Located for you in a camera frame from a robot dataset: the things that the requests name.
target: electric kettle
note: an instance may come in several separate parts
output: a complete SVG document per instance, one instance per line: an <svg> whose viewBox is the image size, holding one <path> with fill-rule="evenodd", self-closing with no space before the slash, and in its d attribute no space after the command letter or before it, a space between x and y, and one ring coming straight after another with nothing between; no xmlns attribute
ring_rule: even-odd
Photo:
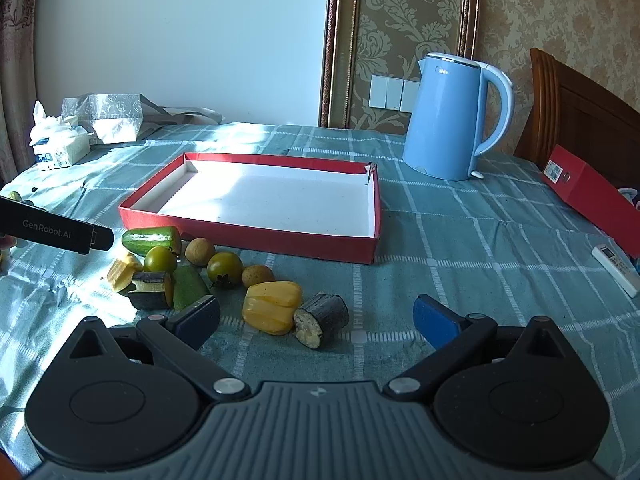
<svg viewBox="0 0 640 480"><path fill-rule="evenodd" d="M431 52L418 62L422 81L404 141L402 159L414 170L443 180L465 180L478 156L506 133L513 116L513 84L487 63ZM494 132L482 141L488 82L502 108Z"/></svg>

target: curtain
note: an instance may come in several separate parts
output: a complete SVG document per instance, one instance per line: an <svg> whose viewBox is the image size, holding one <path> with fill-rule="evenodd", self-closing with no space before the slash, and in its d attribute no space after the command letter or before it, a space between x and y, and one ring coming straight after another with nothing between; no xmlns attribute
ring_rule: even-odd
<svg viewBox="0 0 640 480"><path fill-rule="evenodd" d="M36 101L36 0L0 0L0 184L34 163L29 147Z"/></svg>

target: light switch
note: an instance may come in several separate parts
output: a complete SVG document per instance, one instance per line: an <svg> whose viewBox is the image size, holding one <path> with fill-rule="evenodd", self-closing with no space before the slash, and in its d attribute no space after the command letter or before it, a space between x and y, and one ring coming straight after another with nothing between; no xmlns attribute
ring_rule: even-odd
<svg viewBox="0 0 640 480"><path fill-rule="evenodd" d="M371 87L369 89L369 106L371 108L386 108L386 82L388 77L380 75L371 76Z"/></svg>
<svg viewBox="0 0 640 480"><path fill-rule="evenodd" d="M389 110L399 110L402 99L402 79L390 77L386 83L386 107Z"/></svg>
<svg viewBox="0 0 640 480"><path fill-rule="evenodd" d="M401 112L413 112L415 99L418 97L420 83L417 81L405 81L402 87L402 100L400 101Z"/></svg>

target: black circular cover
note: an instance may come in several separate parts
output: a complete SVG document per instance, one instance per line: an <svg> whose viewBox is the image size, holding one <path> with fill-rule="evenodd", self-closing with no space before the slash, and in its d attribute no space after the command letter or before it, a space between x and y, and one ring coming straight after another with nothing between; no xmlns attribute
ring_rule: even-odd
<svg viewBox="0 0 640 480"><path fill-rule="evenodd" d="M197 416L196 391L177 374L96 356L45 373L25 423L44 458L113 470L154 460L184 437Z"/></svg>
<svg viewBox="0 0 640 480"><path fill-rule="evenodd" d="M587 370L555 357L521 357L451 376L433 411L459 446L516 469L548 469L592 456L609 409Z"/></svg>

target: remote control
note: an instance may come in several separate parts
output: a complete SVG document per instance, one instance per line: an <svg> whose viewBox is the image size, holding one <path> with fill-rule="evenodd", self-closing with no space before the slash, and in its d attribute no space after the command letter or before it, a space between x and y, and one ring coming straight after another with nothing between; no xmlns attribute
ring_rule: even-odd
<svg viewBox="0 0 640 480"><path fill-rule="evenodd" d="M591 254L607 269L629 296L632 298L636 296L640 290L640 275L633 267L616 256L607 244L596 245Z"/></svg>

